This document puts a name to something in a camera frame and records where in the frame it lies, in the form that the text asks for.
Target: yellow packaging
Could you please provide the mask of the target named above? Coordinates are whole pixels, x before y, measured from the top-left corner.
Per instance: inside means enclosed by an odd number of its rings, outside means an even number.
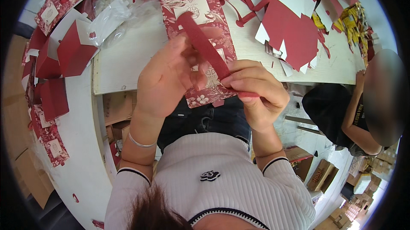
[[[315,23],[317,28],[319,28],[319,29],[324,29],[325,28],[325,26],[321,22],[319,16],[317,16],[317,14],[315,12],[313,12],[312,18],[313,18],[313,22]]]

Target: white shirt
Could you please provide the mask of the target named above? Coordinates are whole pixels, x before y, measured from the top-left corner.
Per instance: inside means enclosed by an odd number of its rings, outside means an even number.
[[[192,226],[212,213],[231,214],[271,230],[308,229],[315,219],[312,198],[285,157],[275,158],[260,171],[251,162],[247,145],[229,135],[181,137],[165,148],[154,183],[164,191],[168,207]],[[150,185],[141,172],[121,168],[105,229],[127,229],[132,202]]]

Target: red box flap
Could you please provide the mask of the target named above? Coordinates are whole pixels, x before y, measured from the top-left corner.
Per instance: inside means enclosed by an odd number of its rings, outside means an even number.
[[[63,77],[81,75],[98,49],[87,36],[88,25],[87,22],[75,20],[57,48]]]
[[[57,53],[50,49],[52,39],[48,38],[38,53],[36,61],[35,77],[42,79],[53,79],[61,76]]]
[[[41,101],[46,121],[69,112],[64,79],[49,79],[41,86]]]

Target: red paper strip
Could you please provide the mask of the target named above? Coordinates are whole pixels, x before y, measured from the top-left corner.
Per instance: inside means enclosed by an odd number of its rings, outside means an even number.
[[[177,20],[178,24],[182,25],[187,33],[193,47],[198,50],[201,56],[207,60],[215,69],[219,79],[225,79],[230,76],[228,66],[223,61],[219,53],[215,50],[208,38],[202,32],[201,28],[192,19],[193,12],[185,12],[181,14]],[[251,92],[242,92],[241,97],[259,97],[258,94]]]

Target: white wall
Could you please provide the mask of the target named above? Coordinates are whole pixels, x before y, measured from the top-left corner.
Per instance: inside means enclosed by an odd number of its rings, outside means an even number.
[[[28,24],[33,28],[37,27],[34,17],[43,6],[44,2],[45,0],[28,0],[23,11],[21,12],[20,17],[18,18],[18,21]]]
[[[384,49],[391,49],[397,53],[396,39],[386,14],[378,0],[359,0],[365,8],[369,25],[380,38]]]

